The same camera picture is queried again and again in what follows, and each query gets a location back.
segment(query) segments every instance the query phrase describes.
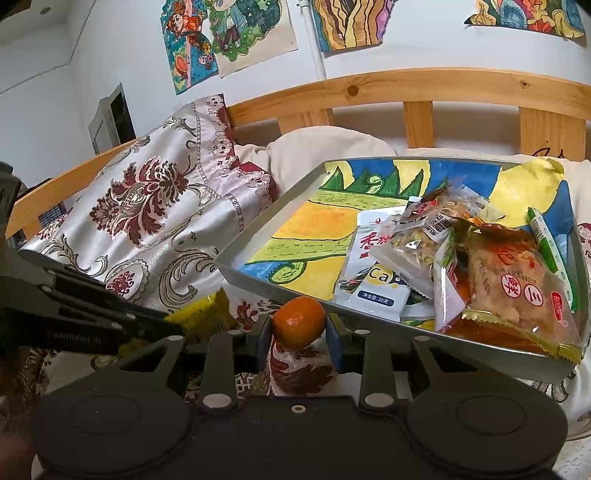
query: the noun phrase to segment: colorful painting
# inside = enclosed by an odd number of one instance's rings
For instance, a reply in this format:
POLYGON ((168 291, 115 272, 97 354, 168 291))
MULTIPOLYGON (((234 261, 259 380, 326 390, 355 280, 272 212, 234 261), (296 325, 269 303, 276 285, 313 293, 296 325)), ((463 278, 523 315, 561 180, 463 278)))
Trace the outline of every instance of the colorful painting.
POLYGON ((285 0, 204 0, 220 75, 297 49, 285 0))
POLYGON ((313 0, 321 51, 382 43, 394 0, 313 0))
POLYGON ((466 24, 532 30, 568 38, 585 35, 575 0, 476 0, 466 24))
MULTIPOLYGON (((435 159, 339 160, 324 166, 322 186, 240 271, 330 300, 355 234, 357 214, 406 205, 410 196, 421 196, 448 179, 461 179, 467 187, 490 198, 506 214, 501 220, 506 226, 527 225, 529 206, 544 212, 555 238, 566 238, 574 224, 561 166, 547 160, 533 160, 503 171, 497 165, 435 159)), ((367 241, 373 246, 381 239, 376 235, 367 241)))
POLYGON ((177 95, 217 72, 212 45, 202 33, 207 11, 203 0, 167 0, 162 33, 177 95))

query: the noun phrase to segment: bed rail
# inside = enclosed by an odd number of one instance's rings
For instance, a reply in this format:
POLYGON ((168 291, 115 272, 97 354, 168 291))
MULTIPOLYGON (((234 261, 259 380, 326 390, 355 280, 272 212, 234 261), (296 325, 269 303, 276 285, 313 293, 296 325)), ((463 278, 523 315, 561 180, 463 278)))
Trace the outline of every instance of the bed rail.
MULTIPOLYGON (((548 148, 584 160, 586 120, 591 120, 591 86, 531 73, 476 68, 389 70, 350 75, 270 93, 228 107, 233 127, 277 119, 282 134, 313 125, 335 125, 333 108, 402 102, 410 148, 434 147, 433 102, 493 103, 519 108, 519 150, 548 148)), ((85 188, 120 145, 20 199, 7 235, 27 238, 41 226, 39 215, 85 188)))

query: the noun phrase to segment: snack package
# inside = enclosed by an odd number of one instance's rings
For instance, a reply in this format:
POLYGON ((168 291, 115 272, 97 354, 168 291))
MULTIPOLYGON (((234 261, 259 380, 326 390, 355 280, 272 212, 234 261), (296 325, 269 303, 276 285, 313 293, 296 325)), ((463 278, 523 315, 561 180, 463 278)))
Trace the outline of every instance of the snack package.
POLYGON ((164 318, 178 323, 189 343, 203 342, 214 333, 232 329, 237 321, 230 314, 230 301, 223 288, 164 318))
POLYGON ((369 254, 374 245, 389 241, 391 230, 404 207, 364 210, 357 215, 357 231, 349 246, 347 259, 335 285, 333 302, 345 304, 351 294, 367 276, 369 269, 375 264, 375 258, 369 254))
POLYGON ((344 305, 390 322, 399 322, 409 295, 410 287, 402 278, 389 268, 375 264, 344 305))
POLYGON ((451 230, 435 253, 433 286, 435 295, 435 331, 443 330, 462 313, 465 300, 456 289, 456 235, 451 230))
POLYGON ((491 323, 574 363, 582 358, 577 324, 563 282, 522 230, 481 225, 468 233, 470 308, 464 319, 491 323))
POLYGON ((493 222, 502 216, 466 186, 444 186, 411 204, 394 227, 392 239, 371 248, 379 262, 399 274, 412 288, 434 298, 433 262, 452 229, 452 218, 493 222))
POLYGON ((550 233, 548 225, 546 225, 544 217, 538 209, 529 207, 527 209, 527 220, 530 223, 535 240, 538 242, 538 251, 544 258, 546 265, 552 273, 564 282, 564 296, 566 297, 570 310, 574 312, 577 309, 576 292, 566 272, 564 258, 558 250, 558 246, 550 233))

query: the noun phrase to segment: white packet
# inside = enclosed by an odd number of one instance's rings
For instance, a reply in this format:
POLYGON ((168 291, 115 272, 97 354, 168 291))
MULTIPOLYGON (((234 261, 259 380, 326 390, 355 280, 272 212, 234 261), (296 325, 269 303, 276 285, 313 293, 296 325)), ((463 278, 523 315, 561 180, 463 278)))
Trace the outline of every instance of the white packet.
POLYGON ((435 262, 433 262, 436 332, 449 325, 466 307, 456 290, 456 267, 456 235, 452 229, 435 253, 435 262))
POLYGON ((386 234, 382 235, 382 230, 385 232, 388 228, 392 228, 397 218, 397 215, 394 214, 402 213, 404 208, 400 206, 364 210, 357 215, 358 227, 355 238, 349 246, 347 259, 335 284, 333 302, 344 305, 350 295, 359 287, 369 269, 375 264, 375 259, 369 254, 369 249, 389 240, 386 234))
POLYGON ((345 306, 359 312, 399 322, 410 287, 389 268, 375 264, 345 306))

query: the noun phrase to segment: white pillow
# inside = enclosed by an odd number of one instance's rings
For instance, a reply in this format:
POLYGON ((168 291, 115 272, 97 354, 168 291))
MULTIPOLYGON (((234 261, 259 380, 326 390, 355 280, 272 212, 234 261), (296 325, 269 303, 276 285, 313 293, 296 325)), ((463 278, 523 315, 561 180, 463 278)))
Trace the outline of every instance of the white pillow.
POLYGON ((282 195, 322 162, 341 158, 395 157, 385 141, 341 127, 306 127, 289 132, 266 147, 236 145, 240 163, 269 172, 282 195))

